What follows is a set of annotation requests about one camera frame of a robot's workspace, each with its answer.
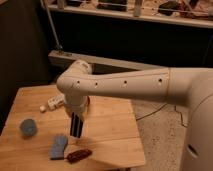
table surface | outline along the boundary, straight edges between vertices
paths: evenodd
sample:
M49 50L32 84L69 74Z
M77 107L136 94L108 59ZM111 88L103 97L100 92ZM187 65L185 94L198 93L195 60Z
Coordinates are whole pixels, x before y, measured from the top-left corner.
M1 171L110 170L145 164L144 150L130 100L91 96L82 137L69 136L70 118L64 107L40 113L39 107L58 95L55 85L20 88L0 137ZM20 123L36 121L38 132L24 138ZM65 156L77 149L88 148L92 156L75 164L66 160L52 161L49 150L54 136L69 137Z

white object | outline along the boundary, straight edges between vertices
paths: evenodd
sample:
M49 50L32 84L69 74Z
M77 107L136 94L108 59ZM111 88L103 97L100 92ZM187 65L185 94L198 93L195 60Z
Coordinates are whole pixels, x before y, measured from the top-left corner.
M46 105L40 106L40 112L44 113L47 110L55 110L56 108L61 107L64 105L64 95L59 94L58 96L52 97L47 101Z
M189 107L181 170L213 169L213 69L164 68L91 75L91 66L75 61L57 81L65 106L83 118L88 95L167 101Z
M46 112L46 110L47 110L46 106L44 106L44 105L40 106L39 109L40 109L40 112L41 112L41 113L44 113L44 112Z

blue sponge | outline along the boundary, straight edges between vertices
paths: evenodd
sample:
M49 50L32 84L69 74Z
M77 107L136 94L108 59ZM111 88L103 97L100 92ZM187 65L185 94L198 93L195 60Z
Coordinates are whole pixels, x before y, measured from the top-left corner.
M60 160L64 159L64 150L67 147L68 138L65 135L56 135L54 138L54 143L50 149L50 159L51 160Z

red object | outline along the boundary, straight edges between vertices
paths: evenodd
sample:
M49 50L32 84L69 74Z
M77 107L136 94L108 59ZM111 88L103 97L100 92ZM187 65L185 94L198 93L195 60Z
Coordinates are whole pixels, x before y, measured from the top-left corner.
M92 154L92 151L89 149L78 150L73 153L69 153L67 155L67 160L70 163L75 163L89 157L91 154Z

gray yarn ball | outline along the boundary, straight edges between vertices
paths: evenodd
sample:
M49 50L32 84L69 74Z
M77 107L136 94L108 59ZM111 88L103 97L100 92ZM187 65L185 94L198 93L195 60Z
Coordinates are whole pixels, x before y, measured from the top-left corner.
M35 135L37 133L35 121L33 119L25 119L20 125L20 130L27 137Z

